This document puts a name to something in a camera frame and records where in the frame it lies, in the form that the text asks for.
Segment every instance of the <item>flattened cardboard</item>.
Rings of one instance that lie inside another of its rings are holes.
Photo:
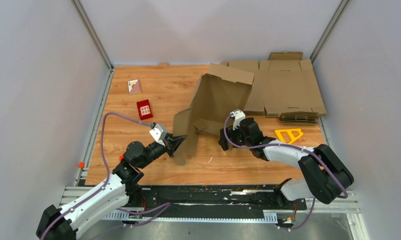
[[[326,108],[324,107],[323,98],[320,93],[311,59],[301,60],[300,67],[302,68],[303,82],[305,83],[312,111],[318,113],[319,116],[324,116],[326,114]]]
[[[272,52],[269,60],[301,60],[304,53],[301,51]]]
[[[268,95],[263,95],[267,117],[278,117],[282,120],[283,116],[288,115],[326,114],[311,60],[301,60],[302,56],[301,52],[270,54],[270,76],[268,80],[262,81],[262,89],[268,92]],[[266,61],[261,61],[260,71],[265,71],[266,64]]]
[[[253,81],[253,72],[229,67],[225,63],[209,65],[208,73],[197,82],[190,108],[174,116],[173,134],[187,135],[174,153],[176,164],[184,165],[186,155],[196,154],[199,134],[220,136],[220,129],[229,113],[245,107]]]
[[[302,52],[272,52],[269,60],[259,62],[259,68],[256,60],[223,61],[221,64],[254,73],[252,91],[243,109],[247,115],[281,120],[284,116],[317,118],[325,115],[326,109],[311,60],[302,60],[302,57]]]

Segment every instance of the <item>yellow triangular part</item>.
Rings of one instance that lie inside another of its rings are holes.
[[[275,135],[277,136],[278,140],[280,140],[280,142],[286,143],[286,144],[292,144],[292,143],[294,143],[294,141],[298,140],[300,137],[302,137],[304,135],[304,133],[302,132],[302,130],[300,128],[279,129],[279,130],[274,130],[274,132],[275,132]],[[299,135],[294,136],[293,132],[297,132]],[[282,136],[282,133],[287,133],[287,135],[290,138],[290,142],[285,141],[285,138]]]

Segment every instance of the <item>cardboard flap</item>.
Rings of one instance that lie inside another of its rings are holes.
[[[301,65],[298,60],[272,60],[269,61],[270,71],[300,71]]]
[[[307,71],[307,70],[313,69],[313,63],[311,62],[311,59],[309,59],[309,58],[300,60],[299,64],[300,64],[300,68],[302,69],[302,71]]]
[[[192,117],[192,109],[189,107],[174,115],[172,122],[172,134],[174,136],[187,135]]]
[[[193,123],[193,125],[197,130],[202,131],[208,126],[208,123],[205,119],[198,119]]]
[[[208,74],[217,76],[223,80],[233,83],[252,85],[252,82],[254,81],[253,72],[244,71],[234,67],[224,66],[215,63],[211,63],[209,65]]]
[[[259,61],[259,70],[260,71],[268,71],[269,69],[270,69],[270,60]]]
[[[224,60],[224,61],[220,62],[219,64],[223,65],[223,66],[228,66],[229,65],[229,61]]]
[[[232,60],[228,65],[231,68],[240,69],[248,72],[255,73],[258,71],[258,61],[257,60]]]
[[[269,60],[301,60],[304,53],[301,51],[272,52]]]

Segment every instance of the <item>metal frame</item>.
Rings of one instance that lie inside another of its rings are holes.
[[[102,57],[103,62],[105,63],[106,67],[111,71],[114,66],[112,65],[105,48],[103,47],[101,41],[99,40],[98,35],[93,28],[93,25],[90,23],[89,17],[84,10],[84,7],[80,0],[71,0],[72,4],[75,7],[75,10],[78,13],[78,16],[81,19],[85,29],[87,30],[88,34],[90,35],[91,39],[93,40],[94,45],[96,46],[97,51],[99,51],[100,56]]]
[[[327,27],[325,28],[323,34],[321,35],[320,39],[318,40],[317,45],[312,51],[311,54],[311,62],[314,63],[317,59],[317,56],[320,54],[321,49],[323,49],[324,44],[326,43],[327,39],[329,38],[330,34],[332,33],[333,29],[335,28],[336,24],[338,23],[339,19],[341,18],[342,14],[345,12],[346,7],[351,2],[351,0],[341,0],[339,6],[337,6],[336,11],[334,12],[333,16],[330,19]]]
[[[326,29],[324,30],[321,38],[319,39],[317,45],[315,46],[312,54],[311,54],[311,61],[314,63],[319,55],[321,49],[324,47],[327,39],[329,38],[330,34],[332,33],[335,25],[341,18],[342,14],[346,10],[348,4],[351,0],[341,0],[339,6],[337,7],[334,15],[332,16],[330,22],[328,23]],[[105,108],[106,99],[109,93],[109,89],[111,86],[113,74],[114,74],[114,66],[111,63],[104,47],[102,46],[99,37],[97,36],[92,24],[89,21],[89,18],[84,10],[84,7],[80,0],[71,0],[72,4],[75,7],[76,12],[80,16],[82,23],[84,24],[85,28],[87,29],[88,34],[93,40],[94,45],[96,46],[97,50],[99,51],[100,56],[102,57],[103,62],[109,69],[109,76],[105,83],[105,88],[102,94],[102,99],[99,104],[98,112],[96,114],[95,122],[92,128],[92,132],[89,138],[89,142],[87,145],[87,149],[85,151],[84,160],[85,168],[81,169],[79,172],[76,182],[78,183],[79,180],[85,180],[87,177],[87,172],[90,166],[90,160],[92,157],[93,149],[96,143],[96,137],[98,135],[99,127],[101,124],[102,114]],[[332,141],[330,136],[326,131],[326,123],[323,119],[319,119],[319,126],[321,128],[321,132],[323,133],[323,137],[325,142],[331,146]],[[69,203],[70,201],[75,200],[76,198],[82,196],[84,193],[92,189],[91,186],[66,186],[65,191],[62,195],[60,200],[60,206]],[[358,201],[356,199],[355,193],[353,191],[348,191],[349,197],[347,199],[337,198],[331,204],[326,205],[319,201],[316,201],[314,207],[314,213],[321,213],[321,214],[334,214],[334,213],[343,213],[346,214],[346,217],[349,221],[350,231],[352,233],[354,240],[369,240],[369,236],[367,230],[364,225],[364,220],[358,205]],[[312,199],[306,199],[306,205],[308,208],[311,207]],[[132,211],[141,211],[143,210],[140,207],[133,207],[128,208],[125,207],[127,210]],[[300,210],[300,213],[307,213],[308,210]],[[265,210],[264,211],[264,218],[263,219],[224,219],[224,218],[169,218],[169,217],[158,217],[155,221],[163,221],[163,222],[210,222],[210,223],[265,223],[267,221],[267,216],[271,216],[272,214],[287,214],[291,213],[291,210]],[[122,220],[123,218],[127,218],[128,215],[125,214],[117,214],[116,212],[112,212],[105,216],[105,220]]]

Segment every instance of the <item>red box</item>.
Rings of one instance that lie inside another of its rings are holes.
[[[138,101],[136,102],[136,104],[140,120],[150,119],[154,117],[154,115],[152,114],[151,104],[149,103],[148,99],[143,101]]]

